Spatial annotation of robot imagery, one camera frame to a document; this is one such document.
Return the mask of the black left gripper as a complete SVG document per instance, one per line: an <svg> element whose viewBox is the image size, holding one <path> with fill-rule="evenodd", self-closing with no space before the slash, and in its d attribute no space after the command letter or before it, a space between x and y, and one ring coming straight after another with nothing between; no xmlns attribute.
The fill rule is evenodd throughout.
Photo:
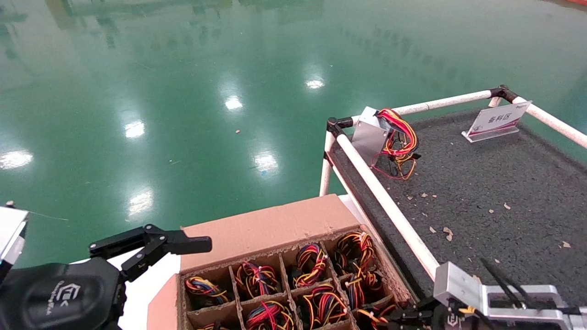
<svg viewBox="0 0 587 330"><path fill-rule="evenodd" d="M117 330L134 282L169 253L212 251L209 236L188 237L147 224L89 246L90 260L11 270L1 284L3 330ZM138 250L119 271L107 260Z"/></svg>

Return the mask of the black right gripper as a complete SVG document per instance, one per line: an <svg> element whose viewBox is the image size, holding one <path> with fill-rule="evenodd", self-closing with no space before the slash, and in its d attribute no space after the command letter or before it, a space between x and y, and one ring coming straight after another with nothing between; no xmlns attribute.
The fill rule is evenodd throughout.
<svg viewBox="0 0 587 330"><path fill-rule="evenodd" d="M428 330L488 330L490 320L478 308L449 300L422 300L388 314L390 327L427 327Z"/></svg>

